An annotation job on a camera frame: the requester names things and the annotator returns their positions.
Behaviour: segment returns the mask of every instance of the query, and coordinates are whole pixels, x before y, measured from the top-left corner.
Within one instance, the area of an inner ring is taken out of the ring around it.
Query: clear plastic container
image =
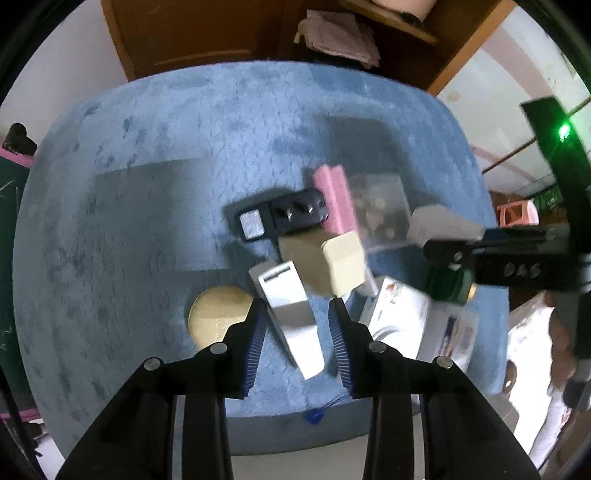
[[[366,253],[405,247],[410,208],[396,174],[358,174],[349,179],[359,236]]]

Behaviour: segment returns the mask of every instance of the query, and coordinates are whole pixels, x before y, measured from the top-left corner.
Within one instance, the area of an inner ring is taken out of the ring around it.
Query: wooden shelf
[[[433,35],[421,30],[420,28],[413,27],[411,24],[405,22],[395,11],[388,10],[387,8],[376,5],[370,0],[338,1],[340,6],[356,14],[363,15],[364,17],[371,18],[376,22],[408,33],[413,37],[419,38],[424,42],[429,43],[430,45],[435,45],[437,43],[437,39]]]

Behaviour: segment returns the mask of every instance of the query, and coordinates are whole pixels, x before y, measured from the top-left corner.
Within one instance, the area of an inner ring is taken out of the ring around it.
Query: pink stool
[[[540,217],[534,202],[519,200],[497,207],[500,212],[499,226],[501,228],[515,225],[538,225]]]

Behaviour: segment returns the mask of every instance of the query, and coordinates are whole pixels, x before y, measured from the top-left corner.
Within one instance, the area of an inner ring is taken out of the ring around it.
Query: pink sponge
[[[323,193],[329,210],[329,217],[322,224],[322,228],[337,235],[350,231],[359,233],[343,166],[322,165],[314,172],[313,181],[314,187]]]

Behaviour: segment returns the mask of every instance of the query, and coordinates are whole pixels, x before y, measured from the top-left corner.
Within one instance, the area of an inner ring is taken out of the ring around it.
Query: green led light
[[[558,135],[560,136],[560,142],[564,142],[570,135],[570,125],[564,124],[558,129]]]

